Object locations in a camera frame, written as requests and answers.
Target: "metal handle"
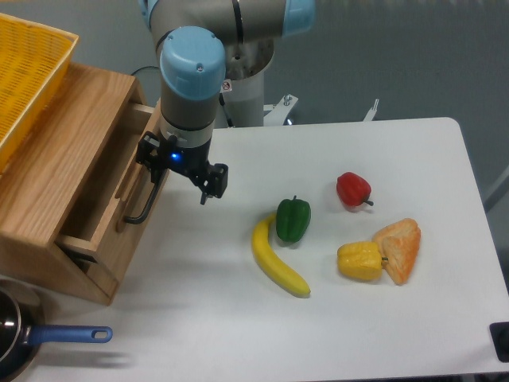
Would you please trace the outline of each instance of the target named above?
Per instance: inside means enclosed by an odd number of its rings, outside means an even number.
[[[145,207],[143,207],[142,213],[140,213],[139,216],[133,217],[133,216],[125,216],[124,221],[129,224],[141,224],[143,223],[146,218],[149,216],[150,210],[152,209],[152,205],[156,200],[156,196],[159,193],[159,189],[161,188],[163,181],[165,179],[166,171],[164,170],[160,173],[160,175],[157,177],[156,181],[153,184],[152,191],[150,191],[150,195],[148,199],[146,200]]]

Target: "plastic basket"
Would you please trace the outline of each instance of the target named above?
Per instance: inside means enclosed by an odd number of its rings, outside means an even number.
[[[58,90],[78,40],[0,14],[0,174]]]

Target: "banana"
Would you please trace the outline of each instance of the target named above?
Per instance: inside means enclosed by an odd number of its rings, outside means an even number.
[[[269,244],[269,228],[275,219],[276,213],[272,213],[254,227],[251,237],[254,258],[267,276],[281,288],[296,297],[309,297],[311,290],[308,283],[279,259]]]

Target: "bread slice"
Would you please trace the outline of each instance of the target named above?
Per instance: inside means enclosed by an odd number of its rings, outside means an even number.
[[[414,269],[421,245],[421,229],[414,219],[406,218],[376,232],[373,241],[379,245],[383,267],[398,285],[406,283]]]

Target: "wooden cabinet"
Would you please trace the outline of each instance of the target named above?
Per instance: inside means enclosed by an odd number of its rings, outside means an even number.
[[[0,176],[0,274],[109,304],[145,229],[153,185],[134,162],[160,113],[132,76],[71,64]]]

